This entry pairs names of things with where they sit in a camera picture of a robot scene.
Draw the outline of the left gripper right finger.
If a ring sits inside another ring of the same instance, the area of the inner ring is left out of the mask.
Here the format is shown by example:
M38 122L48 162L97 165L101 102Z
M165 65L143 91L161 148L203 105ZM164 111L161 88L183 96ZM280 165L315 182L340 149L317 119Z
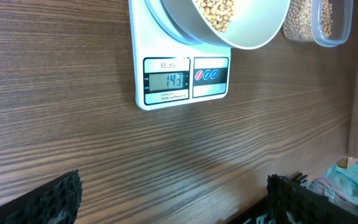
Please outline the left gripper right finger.
M357 215L285 176L268 176L267 191L276 223L358 224Z

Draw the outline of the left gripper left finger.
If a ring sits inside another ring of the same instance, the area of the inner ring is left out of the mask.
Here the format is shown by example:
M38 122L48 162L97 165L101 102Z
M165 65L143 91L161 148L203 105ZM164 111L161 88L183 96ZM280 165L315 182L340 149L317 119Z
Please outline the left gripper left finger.
M74 223L82 181L72 170L0 206L0 223Z

